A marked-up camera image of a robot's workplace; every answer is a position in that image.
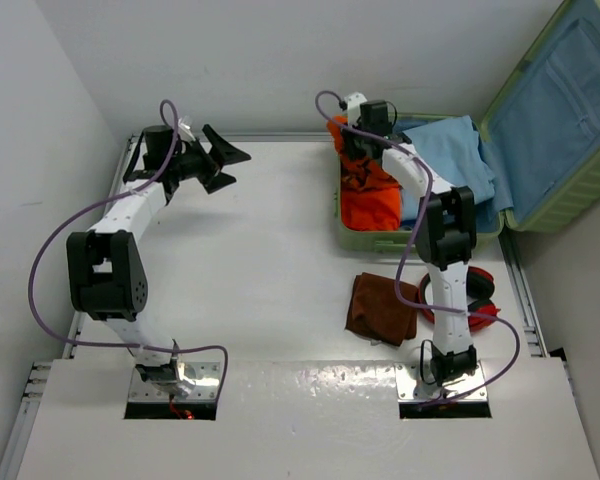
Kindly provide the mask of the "orange black patterned cloth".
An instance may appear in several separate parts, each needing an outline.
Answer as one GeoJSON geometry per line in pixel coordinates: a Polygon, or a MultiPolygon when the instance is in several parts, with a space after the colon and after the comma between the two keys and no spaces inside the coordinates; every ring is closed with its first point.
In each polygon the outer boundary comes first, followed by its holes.
{"type": "Polygon", "coordinates": [[[333,139],[333,145],[340,160],[343,188],[356,192],[394,188],[396,186],[394,179],[382,170],[373,159],[366,155],[361,158],[349,156],[342,130],[336,123],[346,124],[347,118],[336,115],[327,122],[327,130],[333,139]]]}

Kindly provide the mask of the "plain orange cloth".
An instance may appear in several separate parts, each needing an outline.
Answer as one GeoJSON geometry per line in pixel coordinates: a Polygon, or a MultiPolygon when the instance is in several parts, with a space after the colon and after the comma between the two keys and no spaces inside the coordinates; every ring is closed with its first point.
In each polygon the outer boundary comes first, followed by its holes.
{"type": "Polygon", "coordinates": [[[340,191],[341,221],[359,232],[392,232],[401,224],[401,194],[398,187],[340,191]]]}

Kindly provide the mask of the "light blue garment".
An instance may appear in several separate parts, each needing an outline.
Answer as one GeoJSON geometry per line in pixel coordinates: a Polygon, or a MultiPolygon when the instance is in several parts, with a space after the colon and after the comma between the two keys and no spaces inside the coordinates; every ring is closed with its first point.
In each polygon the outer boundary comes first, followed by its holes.
{"type": "Polygon", "coordinates": [[[480,134],[469,116],[436,121],[403,118],[397,121],[394,131],[406,134],[422,160],[443,179],[472,190],[479,232],[495,229],[490,207],[495,196],[496,176],[482,158],[480,134]]]}

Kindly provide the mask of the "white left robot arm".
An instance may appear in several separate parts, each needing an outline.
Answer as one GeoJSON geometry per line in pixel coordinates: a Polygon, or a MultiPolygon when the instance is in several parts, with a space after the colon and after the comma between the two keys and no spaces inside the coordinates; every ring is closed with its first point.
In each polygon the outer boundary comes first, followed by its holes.
{"type": "Polygon", "coordinates": [[[195,382],[175,351],[176,341],[144,313],[149,284],[138,242],[182,182],[195,179],[207,193],[215,193],[237,181],[224,167],[251,158],[210,125],[202,132],[208,148],[192,134],[178,134],[166,125],[145,128],[124,172],[121,198],[89,230],[74,232],[66,241],[74,308],[114,331],[141,379],[164,391],[191,388],[195,382]]]}

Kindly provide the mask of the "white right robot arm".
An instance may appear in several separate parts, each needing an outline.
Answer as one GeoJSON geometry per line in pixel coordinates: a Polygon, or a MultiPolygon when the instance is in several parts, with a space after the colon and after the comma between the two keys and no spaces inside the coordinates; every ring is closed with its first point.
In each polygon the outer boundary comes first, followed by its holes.
{"type": "Polygon", "coordinates": [[[419,202],[411,238],[427,264],[432,288],[429,369],[431,382],[441,386],[477,367],[466,303],[469,260],[477,242],[473,192],[441,177],[408,136],[392,131],[386,101],[370,101],[356,92],[339,106],[346,113],[347,154],[373,159],[419,202]]]}

